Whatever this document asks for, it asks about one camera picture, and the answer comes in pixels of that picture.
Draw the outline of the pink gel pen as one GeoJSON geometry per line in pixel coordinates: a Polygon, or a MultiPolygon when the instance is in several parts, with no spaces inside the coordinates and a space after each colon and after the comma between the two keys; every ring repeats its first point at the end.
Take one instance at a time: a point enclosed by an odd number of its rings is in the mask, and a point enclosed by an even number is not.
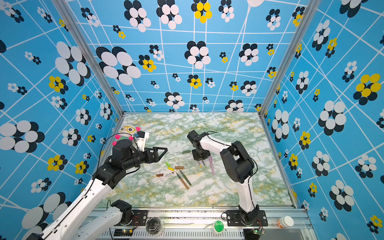
{"type": "Polygon", "coordinates": [[[210,166],[211,166],[212,175],[214,176],[215,175],[215,169],[214,169],[212,156],[209,156],[209,162],[210,162],[210,166]]]}

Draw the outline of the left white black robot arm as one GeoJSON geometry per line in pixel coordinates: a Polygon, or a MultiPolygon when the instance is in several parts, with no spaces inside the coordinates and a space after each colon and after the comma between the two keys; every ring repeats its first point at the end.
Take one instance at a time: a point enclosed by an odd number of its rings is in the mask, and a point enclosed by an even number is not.
{"type": "Polygon", "coordinates": [[[157,163],[168,151],[153,147],[139,150],[130,140],[118,141],[113,153],[94,173],[84,192],[52,224],[41,233],[31,233],[29,240],[95,240],[108,229],[116,226],[137,228],[140,219],[134,215],[132,206],[118,200],[100,216],[86,225],[83,222],[126,175],[134,173],[133,168],[142,164],[157,163]]]}

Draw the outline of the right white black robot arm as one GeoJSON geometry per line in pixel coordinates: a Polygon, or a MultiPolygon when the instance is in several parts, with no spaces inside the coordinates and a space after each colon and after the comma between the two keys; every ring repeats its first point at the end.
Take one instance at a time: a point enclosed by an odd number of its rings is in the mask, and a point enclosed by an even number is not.
{"type": "Polygon", "coordinates": [[[198,134],[191,131],[187,135],[194,149],[192,155],[195,161],[209,159],[211,154],[221,157],[227,175],[237,185],[239,194],[239,211],[244,222],[252,222],[260,209],[254,197],[252,176],[256,173],[256,163],[250,157],[241,142],[224,142],[212,137],[209,133],[198,134]]]}

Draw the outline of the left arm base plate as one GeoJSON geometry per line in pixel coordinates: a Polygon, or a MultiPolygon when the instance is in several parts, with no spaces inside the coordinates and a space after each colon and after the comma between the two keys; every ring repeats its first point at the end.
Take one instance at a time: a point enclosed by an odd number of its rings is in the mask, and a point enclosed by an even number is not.
{"type": "Polygon", "coordinates": [[[119,222],[120,226],[145,226],[149,211],[147,210],[131,210],[123,213],[122,219],[119,222]]]}

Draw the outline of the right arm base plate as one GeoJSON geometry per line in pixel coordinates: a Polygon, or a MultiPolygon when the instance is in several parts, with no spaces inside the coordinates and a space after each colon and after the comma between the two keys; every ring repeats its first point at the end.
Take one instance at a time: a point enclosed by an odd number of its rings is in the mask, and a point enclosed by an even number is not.
{"type": "Polygon", "coordinates": [[[227,210],[229,227],[267,227],[269,225],[265,211],[254,210],[245,213],[240,210],[227,210]]]}

